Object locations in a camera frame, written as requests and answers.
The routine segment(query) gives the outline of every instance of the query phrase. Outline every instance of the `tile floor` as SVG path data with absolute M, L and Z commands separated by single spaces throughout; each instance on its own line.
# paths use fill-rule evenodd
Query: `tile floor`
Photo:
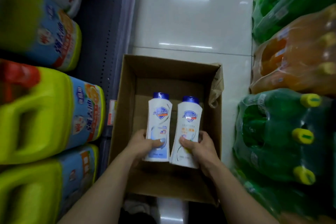
M 237 104 L 251 79 L 252 1 L 140 0 L 135 25 L 135 55 L 223 64 L 221 159 L 228 166 Z

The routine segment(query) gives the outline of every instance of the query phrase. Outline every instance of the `person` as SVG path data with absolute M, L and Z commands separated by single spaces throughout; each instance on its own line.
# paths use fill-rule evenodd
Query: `person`
M 79 199 L 58 224 L 116 224 L 123 204 L 130 169 L 151 149 L 162 145 L 160 140 L 145 139 L 144 129 L 137 131 L 127 147 L 113 160 L 103 175 Z M 279 223 L 266 211 L 229 169 L 220 161 L 212 139 L 200 131 L 201 141 L 192 142 L 180 137 L 180 144 L 192 151 L 204 175 L 216 186 L 218 198 L 229 224 Z

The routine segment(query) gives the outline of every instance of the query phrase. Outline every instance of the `person's left hand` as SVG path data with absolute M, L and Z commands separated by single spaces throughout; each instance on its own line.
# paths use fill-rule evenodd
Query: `person's left hand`
M 160 147 L 163 143 L 157 139 L 146 139 L 146 130 L 138 130 L 129 140 L 125 151 L 134 158 L 132 166 L 136 166 L 153 148 Z

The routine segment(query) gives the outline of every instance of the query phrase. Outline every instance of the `cardboard box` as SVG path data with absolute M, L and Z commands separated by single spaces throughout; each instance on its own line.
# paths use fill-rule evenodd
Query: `cardboard box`
M 224 89 L 220 64 L 199 64 L 145 56 L 124 55 L 109 163 L 127 146 L 131 136 L 146 129 L 148 101 L 153 92 L 169 94 L 173 104 L 170 120 L 170 151 L 174 143 L 177 105 L 183 96 L 199 98 L 203 108 L 200 129 L 213 139 L 221 156 L 221 93 Z M 200 169 L 168 162 L 140 162 L 131 170 L 127 192 L 155 197 L 217 204 L 212 182 Z

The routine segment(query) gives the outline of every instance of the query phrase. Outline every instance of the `body wash bottle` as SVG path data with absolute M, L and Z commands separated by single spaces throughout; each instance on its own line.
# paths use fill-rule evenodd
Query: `body wash bottle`
M 163 144 L 153 149 L 145 157 L 145 161 L 168 162 L 169 161 L 169 125 L 172 103 L 169 95 L 154 92 L 153 99 L 148 101 L 147 139 L 160 139 Z
M 202 107 L 199 105 L 198 98 L 184 96 L 183 102 L 177 106 L 176 133 L 173 150 L 169 159 L 171 164 L 191 168 L 199 167 L 190 150 L 181 146 L 179 138 L 183 136 L 187 140 L 198 142 L 201 115 Z

